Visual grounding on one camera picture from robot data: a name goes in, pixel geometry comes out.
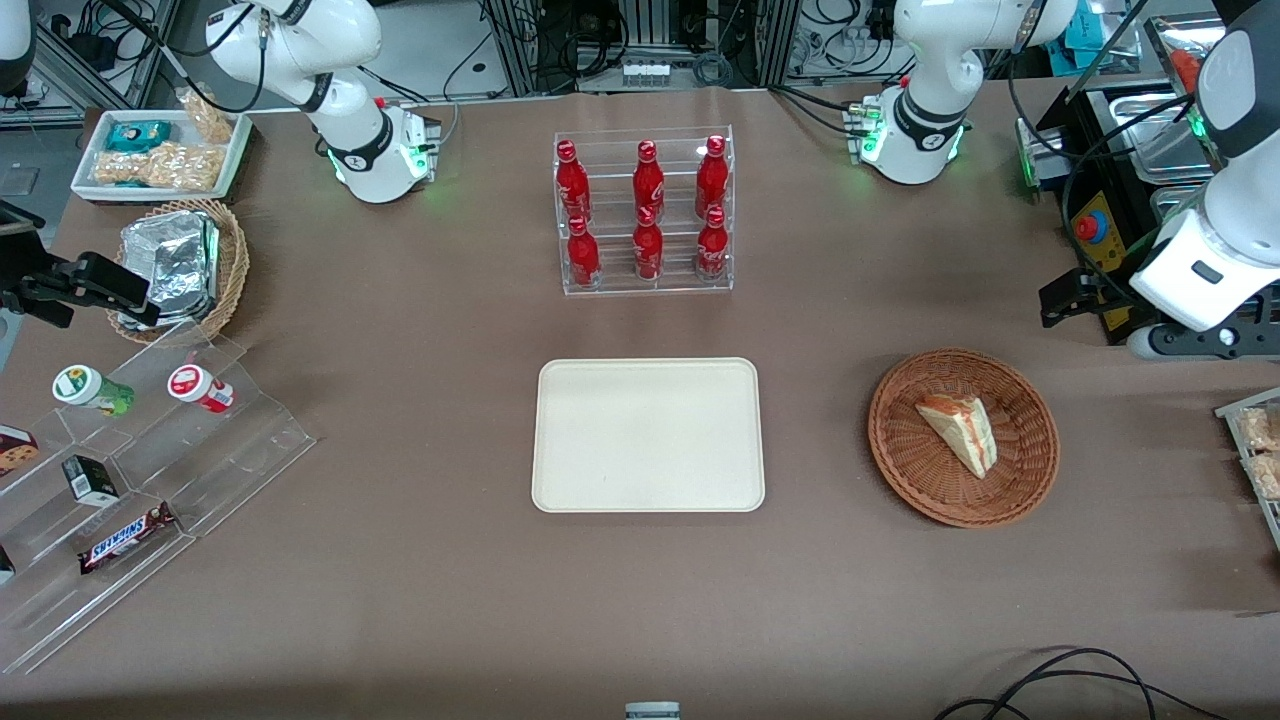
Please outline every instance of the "sandwich slice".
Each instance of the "sandwich slice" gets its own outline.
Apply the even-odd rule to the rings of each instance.
[[[936,393],[924,396],[915,405],[947,447],[956,454],[970,473],[979,478],[996,464],[996,438],[982,400],[972,395]]]

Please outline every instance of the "acrylic bottle rack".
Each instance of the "acrylic bottle rack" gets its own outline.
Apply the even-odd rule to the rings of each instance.
[[[704,282],[694,273],[698,256],[698,233],[703,220],[694,211],[698,167],[707,154],[707,138],[722,135],[727,141],[724,161],[728,164],[728,186],[724,190],[724,229],[728,247],[724,273]],[[584,288],[573,283],[568,261],[568,215],[556,188],[556,145],[552,145],[552,199],[556,204],[561,282],[564,295],[635,295],[649,292],[726,292],[733,288],[733,128],[731,126],[664,129],[620,129],[595,132],[559,132],[556,142],[572,140],[577,158],[586,169],[591,188],[591,222],[589,231],[600,249],[600,284]],[[631,233],[636,228],[635,196],[631,177],[636,169],[636,146],[641,140],[658,145],[658,164],[666,182],[666,209],[658,227],[663,233],[662,275],[655,281],[641,279],[635,273],[635,251]]]

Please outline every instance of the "small bottle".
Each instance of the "small bottle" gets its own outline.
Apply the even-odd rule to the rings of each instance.
[[[707,219],[707,208],[724,201],[724,188],[728,186],[728,163],[724,161],[724,136],[713,135],[707,138],[707,155],[698,167],[698,196],[694,211]]]
[[[577,287],[600,287],[600,247],[586,232],[586,218],[582,215],[568,219],[568,269]]]
[[[195,402],[214,414],[225,413],[236,402],[232,386],[200,365],[183,365],[169,375],[169,395],[182,402]]]
[[[636,208],[636,232],[631,234],[636,250],[636,275],[655,281],[662,275],[662,231],[653,208]]]
[[[586,168],[577,159],[577,147],[572,140],[556,143],[556,187],[559,190],[561,204],[568,215],[582,215],[591,222],[591,188],[586,182]]]
[[[698,255],[694,272],[698,279],[713,282],[724,274],[724,252],[728,250],[728,232],[724,229],[724,208],[707,209],[707,227],[698,233]]]
[[[652,140],[641,140],[636,154],[640,163],[631,176],[631,187],[635,190],[636,208],[653,208],[654,217],[662,219],[663,206],[663,174],[658,165],[658,145]]]
[[[133,388],[114,383],[88,365],[72,365],[54,378],[54,397],[68,404],[97,407],[106,416],[124,415],[133,406]]]

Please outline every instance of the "emergency stop button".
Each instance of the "emergency stop button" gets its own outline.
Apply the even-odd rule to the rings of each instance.
[[[1075,237],[1080,242],[1097,245],[1107,236],[1107,217],[1094,210],[1075,223]]]

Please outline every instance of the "red button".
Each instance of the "red button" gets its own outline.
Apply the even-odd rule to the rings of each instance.
[[[1094,237],[1098,237],[1098,220],[1093,215],[1085,215],[1080,218],[1080,222],[1075,223],[1075,237],[1088,242]]]

